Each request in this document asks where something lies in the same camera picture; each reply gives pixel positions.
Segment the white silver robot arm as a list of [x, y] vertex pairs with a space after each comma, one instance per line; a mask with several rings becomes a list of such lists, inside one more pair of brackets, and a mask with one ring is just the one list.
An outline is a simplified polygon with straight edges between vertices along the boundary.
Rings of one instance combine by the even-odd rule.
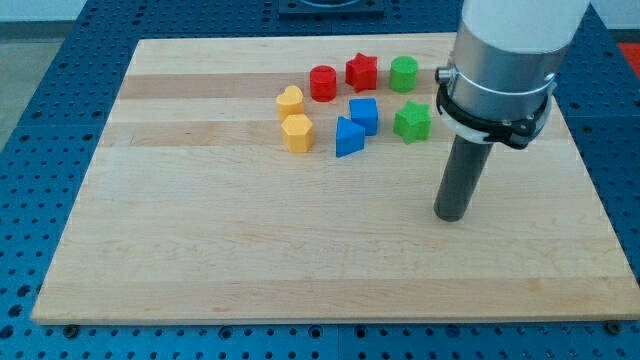
[[436, 81], [464, 112], [521, 120], [547, 101], [588, 0], [465, 0]]

